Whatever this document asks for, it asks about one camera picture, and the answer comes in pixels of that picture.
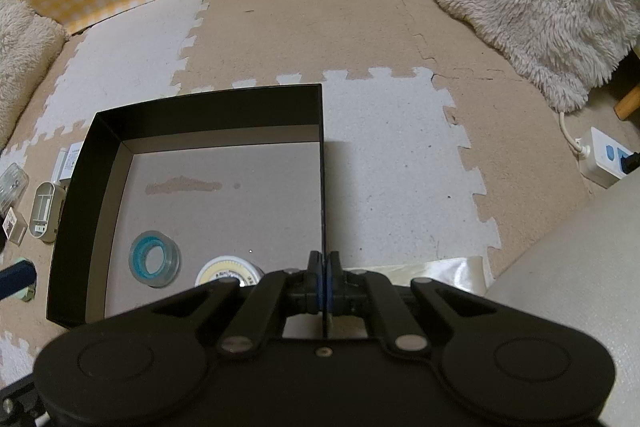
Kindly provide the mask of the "UV gel polish box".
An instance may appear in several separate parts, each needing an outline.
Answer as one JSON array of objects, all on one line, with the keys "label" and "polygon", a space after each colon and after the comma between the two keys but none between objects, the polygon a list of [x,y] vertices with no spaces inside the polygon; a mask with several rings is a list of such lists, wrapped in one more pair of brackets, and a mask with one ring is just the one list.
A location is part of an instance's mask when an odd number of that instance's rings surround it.
[{"label": "UV gel polish box", "polygon": [[3,219],[2,230],[8,242],[20,246],[28,230],[28,225],[21,213],[10,207]]}]

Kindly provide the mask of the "grey plastic tray part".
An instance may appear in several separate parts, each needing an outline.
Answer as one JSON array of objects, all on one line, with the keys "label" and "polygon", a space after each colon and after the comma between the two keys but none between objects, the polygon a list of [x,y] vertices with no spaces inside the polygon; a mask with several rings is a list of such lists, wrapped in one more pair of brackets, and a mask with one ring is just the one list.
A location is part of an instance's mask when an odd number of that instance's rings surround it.
[{"label": "grey plastic tray part", "polygon": [[66,192],[58,184],[46,181],[36,188],[28,221],[28,231],[34,239],[46,244],[55,241],[65,199]]}]

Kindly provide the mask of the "left white fluffy pillow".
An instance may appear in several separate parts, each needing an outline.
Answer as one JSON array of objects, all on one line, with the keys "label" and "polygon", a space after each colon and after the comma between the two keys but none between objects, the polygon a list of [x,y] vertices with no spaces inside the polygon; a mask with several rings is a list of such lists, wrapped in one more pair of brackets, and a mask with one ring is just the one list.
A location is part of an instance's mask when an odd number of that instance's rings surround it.
[{"label": "left white fluffy pillow", "polygon": [[24,0],[1,0],[1,148],[68,39],[65,28]]}]

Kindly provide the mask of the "beige cushion seat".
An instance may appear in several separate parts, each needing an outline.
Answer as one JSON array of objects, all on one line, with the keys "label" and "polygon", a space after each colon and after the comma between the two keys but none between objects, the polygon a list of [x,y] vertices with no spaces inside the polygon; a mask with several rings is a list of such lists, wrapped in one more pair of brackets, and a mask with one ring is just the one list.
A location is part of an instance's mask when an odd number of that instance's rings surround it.
[{"label": "beige cushion seat", "polygon": [[609,426],[639,424],[639,173],[574,212],[516,260],[486,297],[580,329],[610,351]]}]

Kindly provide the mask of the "teal tape roll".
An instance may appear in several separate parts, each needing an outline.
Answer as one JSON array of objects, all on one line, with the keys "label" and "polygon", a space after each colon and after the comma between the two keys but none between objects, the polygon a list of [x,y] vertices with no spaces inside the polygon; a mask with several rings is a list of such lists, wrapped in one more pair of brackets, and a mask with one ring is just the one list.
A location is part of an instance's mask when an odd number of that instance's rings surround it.
[{"label": "teal tape roll", "polygon": [[151,288],[170,285],[180,271],[181,254],[177,244],[159,231],[146,231],[132,242],[129,253],[131,275]]}]

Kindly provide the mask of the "black cardboard box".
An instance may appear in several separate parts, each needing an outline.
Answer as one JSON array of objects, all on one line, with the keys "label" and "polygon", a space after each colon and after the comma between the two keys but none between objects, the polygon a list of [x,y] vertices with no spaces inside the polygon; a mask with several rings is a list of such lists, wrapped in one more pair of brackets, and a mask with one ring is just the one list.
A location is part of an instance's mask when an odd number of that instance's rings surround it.
[{"label": "black cardboard box", "polygon": [[[303,268],[326,246],[318,84],[158,98],[97,113],[56,236],[47,319],[64,329],[186,291],[209,260]],[[163,288],[129,269],[134,239],[159,231],[181,254]]]}]

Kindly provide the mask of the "round yellow tin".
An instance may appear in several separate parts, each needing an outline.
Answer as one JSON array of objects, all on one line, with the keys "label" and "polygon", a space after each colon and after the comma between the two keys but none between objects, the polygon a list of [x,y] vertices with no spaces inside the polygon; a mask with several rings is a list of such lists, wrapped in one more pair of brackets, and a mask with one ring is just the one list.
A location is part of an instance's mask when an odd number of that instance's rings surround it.
[{"label": "round yellow tin", "polygon": [[219,279],[238,280],[241,287],[254,286],[264,276],[261,269],[249,261],[236,256],[219,256],[204,265],[198,272],[195,285],[200,286]]}]

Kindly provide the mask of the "mint green round object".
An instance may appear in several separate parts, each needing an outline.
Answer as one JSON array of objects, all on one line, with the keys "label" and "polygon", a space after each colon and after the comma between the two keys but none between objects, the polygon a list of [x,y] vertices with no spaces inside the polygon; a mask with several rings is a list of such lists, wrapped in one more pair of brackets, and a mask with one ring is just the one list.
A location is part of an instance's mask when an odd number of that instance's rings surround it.
[{"label": "mint green round object", "polygon": [[[32,262],[29,259],[26,259],[24,257],[18,257],[14,261],[14,263],[17,265],[17,263],[20,263],[22,261],[28,262],[32,265]],[[35,298],[36,288],[37,288],[37,282],[34,282],[17,291],[15,294],[12,295],[12,297],[23,301],[23,303],[29,303],[29,301],[32,301],[32,299]]]}]

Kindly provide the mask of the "clear plastic container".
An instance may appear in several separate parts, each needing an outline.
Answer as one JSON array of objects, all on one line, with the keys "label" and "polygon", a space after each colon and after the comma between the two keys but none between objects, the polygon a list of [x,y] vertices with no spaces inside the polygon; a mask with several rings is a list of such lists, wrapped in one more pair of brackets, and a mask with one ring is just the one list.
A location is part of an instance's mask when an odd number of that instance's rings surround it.
[{"label": "clear plastic container", "polygon": [[12,162],[2,172],[0,178],[0,213],[2,217],[8,213],[11,207],[15,207],[20,202],[28,184],[28,174],[16,162]]}]

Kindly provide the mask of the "white power strip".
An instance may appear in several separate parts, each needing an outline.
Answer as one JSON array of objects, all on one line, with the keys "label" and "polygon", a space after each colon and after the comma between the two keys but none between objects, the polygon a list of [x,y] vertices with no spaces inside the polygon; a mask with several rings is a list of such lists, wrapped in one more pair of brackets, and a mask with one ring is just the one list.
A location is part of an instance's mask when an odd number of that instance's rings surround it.
[{"label": "white power strip", "polygon": [[595,127],[591,127],[578,143],[582,146],[578,167],[586,179],[609,188],[627,176],[623,159],[632,155],[629,148]]}]

